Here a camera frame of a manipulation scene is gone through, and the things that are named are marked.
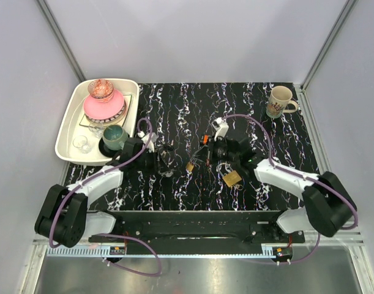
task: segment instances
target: white mug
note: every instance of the white mug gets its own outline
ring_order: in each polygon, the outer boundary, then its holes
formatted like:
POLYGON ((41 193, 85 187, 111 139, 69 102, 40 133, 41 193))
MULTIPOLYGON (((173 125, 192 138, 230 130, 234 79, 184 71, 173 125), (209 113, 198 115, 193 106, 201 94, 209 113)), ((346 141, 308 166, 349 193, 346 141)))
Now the white mug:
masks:
POLYGON ((289 88, 276 86, 271 90, 266 113, 270 118, 278 118, 282 113, 292 113, 298 110, 298 103, 291 100, 293 93, 289 88), (288 104, 293 104, 295 109, 285 109, 288 104))

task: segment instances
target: table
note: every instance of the table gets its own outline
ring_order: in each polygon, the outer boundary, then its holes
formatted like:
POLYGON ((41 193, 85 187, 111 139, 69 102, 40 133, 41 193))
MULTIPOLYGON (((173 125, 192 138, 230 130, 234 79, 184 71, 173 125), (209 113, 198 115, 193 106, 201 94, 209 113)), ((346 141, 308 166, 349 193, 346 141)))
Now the table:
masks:
MULTIPOLYGON (((255 180, 243 181, 241 190, 229 188, 215 167, 195 167, 191 174, 185 170, 198 148, 200 136, 214 133, 210 122, 220 116, 242 113, 253 116, 267 129, 277 160, 318 173, 302 110, 279 119, 265 114, 270 91, 278 85, 290 88, 297 100, 292 83, 141 84, 138 118, 150 119, 158 143, 173 143, 174 151, 166 155, 166 161, 174 175, 162 178, 140 171, 128 173, 120 187, 94 202, 91 209, 250 211, 301 206, 297 197, 255 180)), ((267 140, 255 124, 243 118, 229 119, 228 124, 228 138, 240 140, 248 136, 256 150, 267 154, 267 140)), ((99 169, 70 164, 65 184, 85 179, 99 169)))

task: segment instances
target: white clamp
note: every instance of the white clamp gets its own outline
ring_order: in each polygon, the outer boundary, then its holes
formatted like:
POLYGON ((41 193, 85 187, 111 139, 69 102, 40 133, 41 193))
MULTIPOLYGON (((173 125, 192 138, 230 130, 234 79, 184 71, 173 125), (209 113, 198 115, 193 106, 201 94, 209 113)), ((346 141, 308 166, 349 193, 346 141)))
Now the white clamp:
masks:
POLYGON ((217 131, 214 137, 215 141, 217 141, 218 137, 225 138, 226 133, 228 132, 228 129, 229 129, 229 125, 226 121, 224 121, 222 118, 217 118, 215 121, 211 123, 211 125, 217 131))
MULTIPOLYGON (((149 140, 149 134, 144 134, 144 132, 140 131, 138 132, 138 137, 140 137, 144 144, 146 144, 149 140)), ((154 152, 154 143, 157 140, 157 134, 152 133, 150 143, 148 144, 147 149, 149 152, 154 152)))

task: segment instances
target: ceramic mug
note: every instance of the ceramic mug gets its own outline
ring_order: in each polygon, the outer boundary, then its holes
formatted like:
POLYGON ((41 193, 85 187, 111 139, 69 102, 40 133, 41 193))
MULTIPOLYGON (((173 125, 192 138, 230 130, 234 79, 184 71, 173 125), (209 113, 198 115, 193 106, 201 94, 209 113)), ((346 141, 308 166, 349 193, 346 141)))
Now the ceramic mug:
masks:
POLYGON ((111 150, 117 151, 124 147, 128 139, 128 133, 119 125, 108 126, 102 133, 104 144, 111 150))
POLYGON ((278 118, 282 113, 292 113, 298 110, 298 103, 291 100, 293 93, 289 88, 276 86, 271 90, 266 113, 270 118, 278 118), (293 104, 295 109, 285 109, 288 104, 293 104))

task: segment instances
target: teal cup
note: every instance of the teal cup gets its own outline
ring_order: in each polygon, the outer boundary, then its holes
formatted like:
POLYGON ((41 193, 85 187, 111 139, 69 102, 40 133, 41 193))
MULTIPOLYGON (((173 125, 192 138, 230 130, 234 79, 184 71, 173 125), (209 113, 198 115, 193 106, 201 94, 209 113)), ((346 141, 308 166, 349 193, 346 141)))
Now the teal cup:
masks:
POLYGON ((128 133, 117 124, 107 127, 102 133, 104 144, 114 151, 123 149, 124 143, 127 139, 128 133))

